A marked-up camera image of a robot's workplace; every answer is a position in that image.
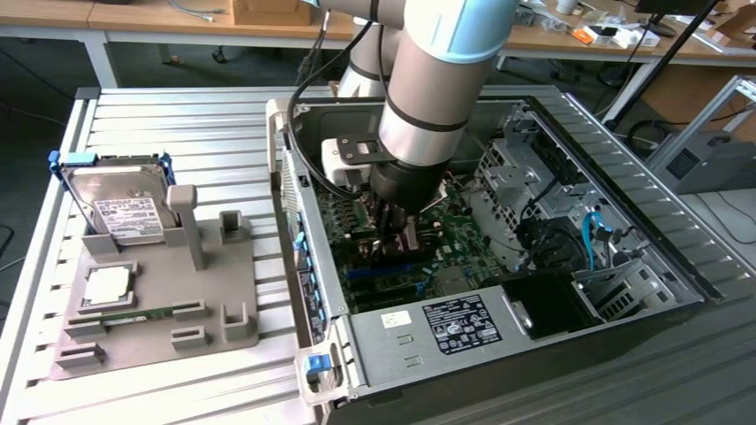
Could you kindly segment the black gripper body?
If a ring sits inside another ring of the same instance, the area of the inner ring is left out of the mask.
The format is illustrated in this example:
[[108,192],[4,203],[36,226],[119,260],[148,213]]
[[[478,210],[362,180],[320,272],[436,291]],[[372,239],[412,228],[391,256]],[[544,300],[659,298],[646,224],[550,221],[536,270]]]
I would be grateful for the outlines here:
[[412,166],[399,160],[371,167],[370,186],[378,196],[400,207],[407,214],[419,214],[439,191],[450,161],[434,166]]

